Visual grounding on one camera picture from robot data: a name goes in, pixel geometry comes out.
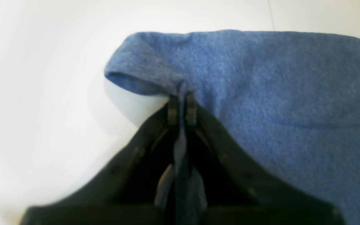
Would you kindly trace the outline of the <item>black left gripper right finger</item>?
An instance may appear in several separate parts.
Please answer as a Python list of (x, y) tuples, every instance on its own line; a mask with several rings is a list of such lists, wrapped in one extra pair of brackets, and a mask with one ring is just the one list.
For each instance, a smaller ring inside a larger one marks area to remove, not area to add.
[(249, 157), (193, 94), (186, 95), (188, 160), (202, 177), (201, 225), (343, 225), (339, 209), (276, 178)]

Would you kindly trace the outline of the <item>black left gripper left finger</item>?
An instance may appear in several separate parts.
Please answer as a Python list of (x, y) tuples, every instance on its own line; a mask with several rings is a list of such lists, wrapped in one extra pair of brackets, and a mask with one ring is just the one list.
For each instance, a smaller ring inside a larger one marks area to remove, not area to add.
[(164, 225), (156, 188), (173, 162), (178, 98), (171, 96), (86, 185), (47, 206), (27, 209), (22, 225)]

